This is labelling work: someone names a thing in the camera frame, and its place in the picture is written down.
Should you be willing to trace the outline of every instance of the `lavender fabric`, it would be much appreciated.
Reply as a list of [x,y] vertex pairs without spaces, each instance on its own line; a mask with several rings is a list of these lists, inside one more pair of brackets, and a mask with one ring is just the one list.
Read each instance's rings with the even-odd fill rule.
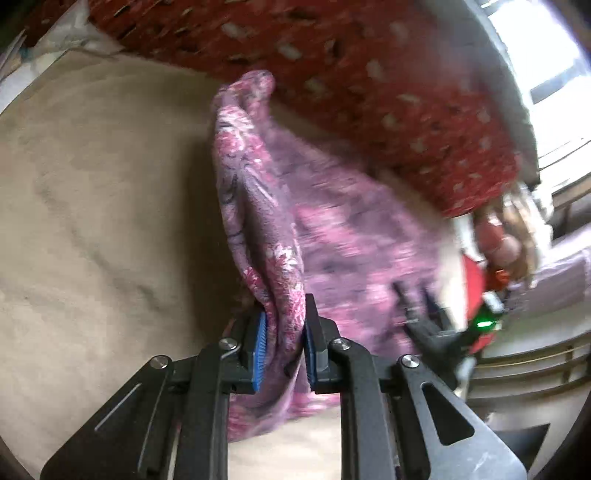
[[511,318],[535,317],[591,300],[591,225],[552,246],[535,286],[512,287]]
[[338,402],[310,393],[301,366],[304,295],[372,353],[413,351],[391,283],[411,298],[434,287],[438,232],[364,172],[350,145],[318,148],[269,115],[270,73],[255,71],[218,93],[213,153],[228,244],[267,314],[265,378],[232,396],[229,438],[270,430]]

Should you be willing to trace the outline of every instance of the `green led light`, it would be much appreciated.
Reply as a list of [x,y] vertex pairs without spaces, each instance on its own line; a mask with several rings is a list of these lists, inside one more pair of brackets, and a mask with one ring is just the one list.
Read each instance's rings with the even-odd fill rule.
[[491,321],[491,320],[486,320],[486,321],[484,321],[484,322],[478,322],[478,323],[476,324],[476,326],[477,326],[478,328],[486,328],[486,327],[490,327],[492,324],[494,324],[494,322],[493,322],[493,321]]

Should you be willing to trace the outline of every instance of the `screw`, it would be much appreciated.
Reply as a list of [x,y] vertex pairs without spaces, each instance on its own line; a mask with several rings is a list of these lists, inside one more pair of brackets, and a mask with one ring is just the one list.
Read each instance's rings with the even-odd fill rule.
[[238,342],[236,340],[234,340],[233,338],[225,337],[225,338],[222,338],[217,343],[217,345],[222,350],[225,350],[226,352],[229,352],[230,350],[234,350],[238,346]]
[[150,366],[156,370],[160,370],[168,365],[168,357],[164,355],[153,356],[150,360]]
[[349,350],[351,348],[351,342],[349,342],[346,338],[335,338],[331,343],[330,347],[333,350],[340,350],[341,352],[345,350]]
[[407,368],[417,368],[421,361],[414,355],[404,355],[402,357],[402,364]]

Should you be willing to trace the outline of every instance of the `red patterned fabric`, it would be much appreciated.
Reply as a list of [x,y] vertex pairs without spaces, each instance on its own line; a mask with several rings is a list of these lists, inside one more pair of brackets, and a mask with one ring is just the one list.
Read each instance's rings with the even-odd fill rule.
[[[41,10],[68,3],[46,0],[37,23]],[[227,81],[271,71],[285,103],[394,169],[447,216],[498,196],[517,175],[508,132],[471,65],[413,0],[89,4],[98,27],[143,56]]]

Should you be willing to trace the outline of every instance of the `silver screw head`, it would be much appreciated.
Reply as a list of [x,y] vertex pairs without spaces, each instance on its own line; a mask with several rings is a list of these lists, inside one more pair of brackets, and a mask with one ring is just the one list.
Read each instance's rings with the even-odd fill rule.
[[164,355],[153,356],[150,360],[150,366],[156,370],[160,370],[168,365],[168,357]]
[[233,338],[225,337],[225,338],[222,338],[217,343],[217,345],[222,350],[225,350],[226,352],[229,352],[230,350],[234,350],[238,346],[238,342],[236,340],[234,340]]
[[330,347],[334,350],[345,351],[351,348],[351,342],[349,342],[346,338],[335,338],[331,343]]
[[402,357],[402,364],[407,368],[417,368],[421,361],[414,355],[404,355]]

